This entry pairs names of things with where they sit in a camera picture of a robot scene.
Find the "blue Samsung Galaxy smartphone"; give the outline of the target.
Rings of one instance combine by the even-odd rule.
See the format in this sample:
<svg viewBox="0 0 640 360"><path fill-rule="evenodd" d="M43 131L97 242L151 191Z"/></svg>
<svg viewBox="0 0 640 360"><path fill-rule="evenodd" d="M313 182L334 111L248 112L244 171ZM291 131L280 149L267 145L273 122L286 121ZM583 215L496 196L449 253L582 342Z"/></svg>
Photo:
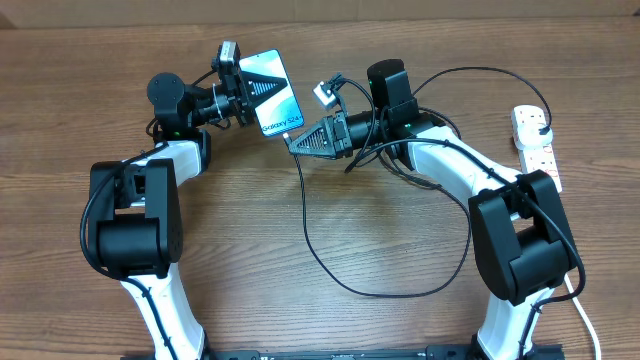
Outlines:
<svg viewBox="0 0 640 360"><path fill-rule="evenodd" d="M265 137L304 125L304 116L280 52L270 49L239 61L250 107Z"/></svg>

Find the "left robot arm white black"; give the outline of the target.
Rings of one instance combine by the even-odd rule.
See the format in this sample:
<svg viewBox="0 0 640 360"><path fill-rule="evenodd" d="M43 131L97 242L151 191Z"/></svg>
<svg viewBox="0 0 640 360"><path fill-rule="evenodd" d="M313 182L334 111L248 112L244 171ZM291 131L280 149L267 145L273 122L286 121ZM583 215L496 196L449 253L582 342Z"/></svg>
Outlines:
<svg viewBox="0 0 640 360"><path fill-rule="evenodd" d="M154 343L154 359L211 359L207 333L193 314L178 262L184 230L178 188L206 171L211 136L204 125L256 117L272 136L303 119L280 54L216 58L220 81L207 88L159 73L147 85L154 107L153 149L90 171L80 243L89 265L121 283Z"/></svg>

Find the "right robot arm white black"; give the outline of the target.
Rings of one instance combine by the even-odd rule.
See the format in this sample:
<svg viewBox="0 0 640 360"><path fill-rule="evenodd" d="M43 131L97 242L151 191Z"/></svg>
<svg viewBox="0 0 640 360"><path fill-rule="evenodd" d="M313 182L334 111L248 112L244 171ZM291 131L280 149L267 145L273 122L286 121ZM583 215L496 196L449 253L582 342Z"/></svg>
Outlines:
<svg viewBox="0 0 640 360"><path fill-rule="evenodd" d="M560 346L533 340L568 272L584 268L553 178L504 167L466 145L444 115L418 104L401 60L379 61L367 77L368 111L347 112L339 93L345 78L334 76L315 90L330 115L286 145L294 157L346 158L351 167L377 155L395 175L462 207L467 249L490 292L487 312L469 344L431 345L427 357L562 358Z"/></svg>

